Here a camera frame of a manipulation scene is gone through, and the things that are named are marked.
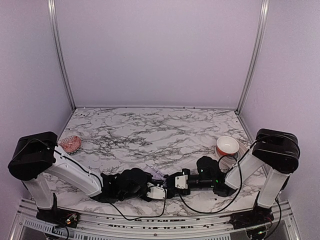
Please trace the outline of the lilac folding umbrella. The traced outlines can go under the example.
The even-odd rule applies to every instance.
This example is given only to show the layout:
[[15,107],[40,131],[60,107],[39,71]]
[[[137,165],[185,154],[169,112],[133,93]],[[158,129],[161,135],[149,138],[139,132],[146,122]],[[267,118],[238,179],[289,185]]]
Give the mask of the lilac folding umbrella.
[[148,166],[144,171],[151,175],[150,181],[152,183],[164,183],[166,181],[165,175],[158,169]]

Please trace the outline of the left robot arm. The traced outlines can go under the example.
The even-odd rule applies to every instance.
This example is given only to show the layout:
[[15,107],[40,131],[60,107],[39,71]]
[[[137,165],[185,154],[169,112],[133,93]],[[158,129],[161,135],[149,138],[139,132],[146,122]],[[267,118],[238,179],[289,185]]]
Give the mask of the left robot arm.
[[139,168],[109,175],[89,170],[58,145],[57,135],[51,131],[20,138],[8,170],[33,196],[38,219],[71,228],[77,226],[79,213],[58,207],[57,197],[49,189],[45,173],[75,186],[100,203],[114,204],[135,197],[149,202],[162,200],[166,195],[153,182],[152,175]]

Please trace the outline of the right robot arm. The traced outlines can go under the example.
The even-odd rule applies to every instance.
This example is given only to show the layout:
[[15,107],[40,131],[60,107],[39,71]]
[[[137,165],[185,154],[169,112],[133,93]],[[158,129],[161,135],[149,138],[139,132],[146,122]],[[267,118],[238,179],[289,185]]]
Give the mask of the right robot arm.
[[272,206],[290,175],[298,169],[300,156],[299,141],[294,134],[261,128],[255,141],[229,170],[223,171],[219,160],[203,156],[196,162],[197,174],[184,168],[167,176],[167,197],[187,196],[193,189],[211,189],[223,198],[237,196],[246,180],[258,170],[267,168],[253,208],[233,213],[229,222],[235,230],[271,223],[274,220]]

